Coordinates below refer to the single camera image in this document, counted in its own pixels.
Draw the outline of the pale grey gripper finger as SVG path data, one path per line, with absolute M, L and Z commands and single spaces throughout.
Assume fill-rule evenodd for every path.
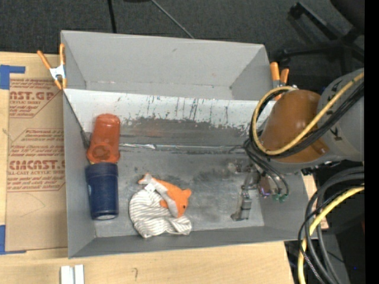
M 231 215 L 232 220 L 248 220 L 252 207 L 252 198 L 247 191 L 242 191 L 237 203 L 237 210 Z
M 249 172 L 244 180 L 243 185 L 241 186 L 243 192 L 248 192 L 256 188 L 256 171 Z

